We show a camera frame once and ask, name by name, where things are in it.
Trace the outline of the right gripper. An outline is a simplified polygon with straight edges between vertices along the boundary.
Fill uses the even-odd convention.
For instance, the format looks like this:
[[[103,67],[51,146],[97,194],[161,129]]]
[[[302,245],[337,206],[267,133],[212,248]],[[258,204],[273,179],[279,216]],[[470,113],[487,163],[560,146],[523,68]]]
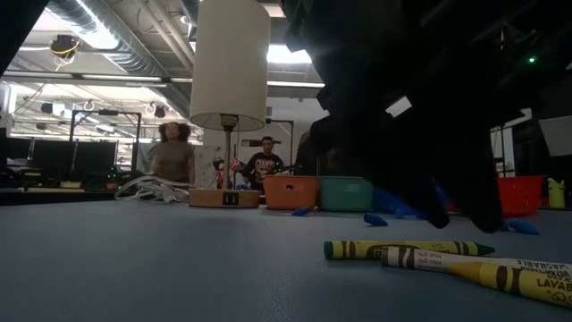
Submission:
[[[449,94],[491,91],[501,27],[541,0],[281,0],[287,45],[304,49],[324,82],[318,94],[333,117],[383,112],[400,97],[452,125]],[[433,181],[386,181],[384,189],[425,215],[434,227],[450,223]]]

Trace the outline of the red plastic basket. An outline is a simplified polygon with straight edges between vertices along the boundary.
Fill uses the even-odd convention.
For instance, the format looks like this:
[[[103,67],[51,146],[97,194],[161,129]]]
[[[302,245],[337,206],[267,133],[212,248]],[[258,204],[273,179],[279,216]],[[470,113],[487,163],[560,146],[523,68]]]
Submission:
[[[463,180],[468,177],[484,176],[495,176],[498,179],[502,217],[528,216],[537,212],[542,195],[544,180],[542,175],[499,178],[497,174],[485,173],[469,175]],[[439,186],[438,193],[443,198],[443,204],[447,210],[461,213],[450,197],[450,189],[456,182],[452,186]]]

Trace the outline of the blue plastic basket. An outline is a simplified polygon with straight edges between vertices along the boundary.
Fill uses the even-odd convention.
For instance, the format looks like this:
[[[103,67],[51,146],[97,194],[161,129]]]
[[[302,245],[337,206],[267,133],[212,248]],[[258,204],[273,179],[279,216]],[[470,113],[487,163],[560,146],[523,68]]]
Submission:
[[[381,188],[374,188],[372,210],[378,213],[393,214],[395,218],[414,217],[425,220],[426,215],[415,210],[400,197],[390,194]]]

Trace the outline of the yellow-green bottle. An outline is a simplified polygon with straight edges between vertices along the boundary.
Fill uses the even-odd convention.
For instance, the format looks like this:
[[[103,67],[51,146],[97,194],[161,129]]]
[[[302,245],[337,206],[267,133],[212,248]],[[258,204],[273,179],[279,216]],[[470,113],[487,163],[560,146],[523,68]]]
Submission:
[[[552,178],[547,179],[549,191],[549,203],[551,208],[564,208],[565,201],[565,182],[557,182]]]

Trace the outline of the yellow crayon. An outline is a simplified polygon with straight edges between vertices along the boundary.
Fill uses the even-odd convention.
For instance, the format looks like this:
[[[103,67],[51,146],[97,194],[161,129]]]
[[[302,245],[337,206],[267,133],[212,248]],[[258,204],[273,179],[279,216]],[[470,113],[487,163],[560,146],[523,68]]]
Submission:
[[[572,309],[572,279],[493,263],[455,263],[452,274],[500,292]]]

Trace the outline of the teal plastic bin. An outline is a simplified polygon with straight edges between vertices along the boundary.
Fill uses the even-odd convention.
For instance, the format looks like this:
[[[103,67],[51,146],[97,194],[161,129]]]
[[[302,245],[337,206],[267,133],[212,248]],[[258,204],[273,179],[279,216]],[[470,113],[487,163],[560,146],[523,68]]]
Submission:
[[[374,187],[366,179],[322,176],[318,207],[330,212],[367,212],[373,204]]]

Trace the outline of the yellow-green crayon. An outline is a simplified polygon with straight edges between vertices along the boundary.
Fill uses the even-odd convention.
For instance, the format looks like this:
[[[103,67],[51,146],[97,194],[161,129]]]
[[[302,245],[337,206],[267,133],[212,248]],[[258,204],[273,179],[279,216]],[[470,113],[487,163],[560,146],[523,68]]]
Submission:
[[[493,254],[496,249],[472,241],[325,241],[326,259],[379,259],[385,246],[432,250],[468,256]]]

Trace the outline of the white panel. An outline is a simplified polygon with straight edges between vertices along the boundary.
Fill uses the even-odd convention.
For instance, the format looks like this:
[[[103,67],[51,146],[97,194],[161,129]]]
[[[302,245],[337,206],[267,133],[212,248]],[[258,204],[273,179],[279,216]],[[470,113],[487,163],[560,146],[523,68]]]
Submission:
[[[539,124],[552,157],[572,155],[572,115],[542,119]]]

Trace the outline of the orange plastic bin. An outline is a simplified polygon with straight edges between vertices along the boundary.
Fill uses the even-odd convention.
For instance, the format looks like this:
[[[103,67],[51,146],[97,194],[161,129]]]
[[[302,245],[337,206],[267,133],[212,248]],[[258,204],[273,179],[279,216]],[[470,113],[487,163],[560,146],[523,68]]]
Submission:
[[[314,208],[319,182],[316,176],[267,175],[263,180],[266,205],[275,210]]]

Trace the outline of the person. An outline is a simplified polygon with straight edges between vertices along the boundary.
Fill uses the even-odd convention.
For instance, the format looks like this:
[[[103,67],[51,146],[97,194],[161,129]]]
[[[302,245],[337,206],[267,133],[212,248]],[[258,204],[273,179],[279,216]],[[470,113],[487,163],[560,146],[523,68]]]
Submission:
[[[254,154],[241,170],[245,183],[254,191],[263,191],[264,177],[284,166],[282,159],[273,152],[274,141],[272,137],[263,137],[261,144],[263,150]]]
[[[194,149],[189,143],[190,127],[186,123],[163,123],[161,141],[156,145],[151,170],[171,182],[195,183]]]

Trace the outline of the long ceiling light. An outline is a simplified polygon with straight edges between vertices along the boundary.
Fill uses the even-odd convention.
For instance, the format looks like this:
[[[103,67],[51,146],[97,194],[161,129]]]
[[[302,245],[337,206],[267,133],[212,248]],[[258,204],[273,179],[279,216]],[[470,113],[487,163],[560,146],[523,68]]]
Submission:
[[[119,81],[138,83],[192,83],[192,78],[170,76],[140,76],[140,75],[115,75],[93,74],[77,72],[36,72],[7,70],[4,78],[31,78],[47,80],[81,80],[81,81]]]
[[[324,87],[324,84],[321,82],[269,80],[267,82],[267,86],[280,88],[321,89]]]

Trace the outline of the white shade table lamp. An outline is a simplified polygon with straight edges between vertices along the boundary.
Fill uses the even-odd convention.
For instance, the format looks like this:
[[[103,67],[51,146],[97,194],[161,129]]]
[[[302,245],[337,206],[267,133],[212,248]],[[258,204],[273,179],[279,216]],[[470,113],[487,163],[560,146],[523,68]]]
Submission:
[[[199,4],[189,120],[224,133],[223,185],[192,189],[200,208],[256,208],[259,193],[231,190],[231,134],[265,127],[267,52],[271,18],[256,0],[203,0]]]

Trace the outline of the grey curtain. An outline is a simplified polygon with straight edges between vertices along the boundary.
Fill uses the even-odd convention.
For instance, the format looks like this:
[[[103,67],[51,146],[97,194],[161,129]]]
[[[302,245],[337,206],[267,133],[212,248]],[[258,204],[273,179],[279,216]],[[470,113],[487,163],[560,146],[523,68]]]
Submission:
[[[143,174],[152,172],[152,164],[156,155],[157,143],[139,143],[135,169]]]

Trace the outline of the black monitor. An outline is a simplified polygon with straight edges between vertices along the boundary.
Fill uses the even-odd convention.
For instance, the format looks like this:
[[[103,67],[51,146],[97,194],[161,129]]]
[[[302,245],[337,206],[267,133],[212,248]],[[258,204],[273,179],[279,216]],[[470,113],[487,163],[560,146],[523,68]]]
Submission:
[[[116,175],[116,150],[114,142],[79,142],[71,178],[85,191],[108,191]]]

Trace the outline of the black ceiling fixture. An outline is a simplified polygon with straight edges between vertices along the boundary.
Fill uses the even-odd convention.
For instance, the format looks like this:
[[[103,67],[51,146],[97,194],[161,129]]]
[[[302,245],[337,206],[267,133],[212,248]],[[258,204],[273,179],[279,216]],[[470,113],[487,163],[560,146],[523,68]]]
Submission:
[[[80,42],[71,35],[59,34],[52,39],[48,48],[50,52],[62,59],[71,59],[80,46]]]

